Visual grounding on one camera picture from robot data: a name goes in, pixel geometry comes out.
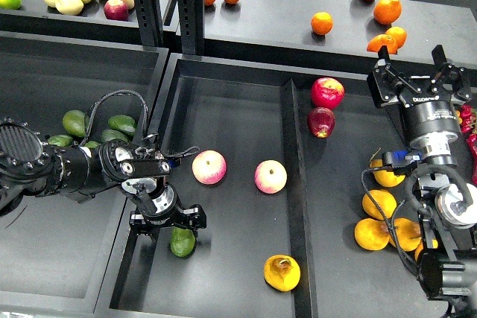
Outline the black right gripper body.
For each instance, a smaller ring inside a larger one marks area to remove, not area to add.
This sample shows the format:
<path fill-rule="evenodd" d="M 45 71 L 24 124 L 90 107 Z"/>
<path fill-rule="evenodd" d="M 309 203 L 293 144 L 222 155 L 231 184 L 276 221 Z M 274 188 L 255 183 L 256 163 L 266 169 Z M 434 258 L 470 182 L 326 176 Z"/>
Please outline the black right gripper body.
<path fill-rule="evenodd" d="M 448 101 L 424 101 L 419 98 L 414 104 L 399 108 L 405 143 L 409 147 L 423 147 L 425 139 L 443 135 L 438 142 L 453 143 L 461 133 L 453 104 Z"/>

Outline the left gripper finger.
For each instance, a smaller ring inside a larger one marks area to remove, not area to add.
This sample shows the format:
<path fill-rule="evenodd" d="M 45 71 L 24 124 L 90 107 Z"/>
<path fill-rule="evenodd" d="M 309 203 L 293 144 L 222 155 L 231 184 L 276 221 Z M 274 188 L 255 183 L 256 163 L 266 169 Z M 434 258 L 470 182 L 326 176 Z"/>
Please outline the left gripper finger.
<path fill-rule="evenodd" d="M 152 241 L 158 240 L 160 228 L 144 219 L 142 214 L 138 212 L 130 213 L 129 226 L 134 235 L 148 236 Z"/>
<path fill-rule="evenodd" d="M 187 209 L 178 209 L 178 219 L 175 226 L 190 230 L 197 238 L 198 231 L 206 228 L 206 213 L 199 204 L 194 204 Z"/>

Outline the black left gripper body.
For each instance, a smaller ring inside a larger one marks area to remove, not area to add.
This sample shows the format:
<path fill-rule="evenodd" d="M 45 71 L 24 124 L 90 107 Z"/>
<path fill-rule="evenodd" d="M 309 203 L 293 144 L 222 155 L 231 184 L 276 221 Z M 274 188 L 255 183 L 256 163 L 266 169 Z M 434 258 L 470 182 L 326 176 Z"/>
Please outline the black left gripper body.
<path fill-rule="evenodd" d="M 158 227 L 184 228 L 184 207 L 174 186 L 165 185 L 156 196 L 143 191 L 139 198 L 144 219 Z"/>

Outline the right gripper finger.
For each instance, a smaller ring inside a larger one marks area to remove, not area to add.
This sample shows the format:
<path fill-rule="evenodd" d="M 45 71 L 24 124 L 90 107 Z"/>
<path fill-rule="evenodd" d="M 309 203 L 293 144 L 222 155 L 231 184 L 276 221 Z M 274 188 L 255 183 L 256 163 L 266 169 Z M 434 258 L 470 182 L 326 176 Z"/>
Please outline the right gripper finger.
<path fill-rule="evenodd" d="M 446 58 L 442 45 L 432 49 L 437 73 L 431 77 L 428 102 L 462 105 L 470 100 L 470 78 L 465 67 L 458 67 Z"/>
<path fill-rule="evenodd" d="M 409 79 L 391 65 L 386 45 L 378 51 L 378 61 L 367 76 L 367 85 L 376 108 L 402 102 L 399 97 L 404 89 L 414 91 Z"/>

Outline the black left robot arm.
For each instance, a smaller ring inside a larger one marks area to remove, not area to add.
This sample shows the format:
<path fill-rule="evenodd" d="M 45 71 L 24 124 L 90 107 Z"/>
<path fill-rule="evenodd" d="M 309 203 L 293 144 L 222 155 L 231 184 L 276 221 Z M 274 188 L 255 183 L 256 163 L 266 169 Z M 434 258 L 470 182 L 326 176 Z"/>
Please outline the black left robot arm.
<path fill-rule="evenodd" d="M 142 140 L 138 144 L 112 139 L 95 148 L 84 144 L 61 147 L 40 139 L 26 123 L 1 120 L 1 215 L 16 209 L 25 196 L 63 195 L 78 203 L 113 187 L 134 205 L 129 224 L 135 235 L 158 238 L 162 228 L 206 228 L 206 213 L 198 204 L 184 207 L 167 176 L 182 153 L 163 154 L 148 134 L 148 106 L 142 106 Z"/>

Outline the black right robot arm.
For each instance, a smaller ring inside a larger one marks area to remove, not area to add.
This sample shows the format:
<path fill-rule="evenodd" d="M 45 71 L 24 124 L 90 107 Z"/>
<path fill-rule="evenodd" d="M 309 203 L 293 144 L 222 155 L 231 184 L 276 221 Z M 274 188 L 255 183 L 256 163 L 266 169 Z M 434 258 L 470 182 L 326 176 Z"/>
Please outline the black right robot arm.
<path fill-rule="evenodd" d="M 397 105 L 406 149 L 382 154 L 381 168 L 403 175 L 403 203 L 417 213 L 423 249 L 418 258 L 398 249 L 429 300 L 447 302 L 446 317 L 476 316 L 476 187 L 457 172 L 450 145 L 461 134 L 455 106 L 471 100 L 464 67 L 432 50 L 433 76 L 406 76 L 388 47 L 367 77 L 376 107 Z"/>

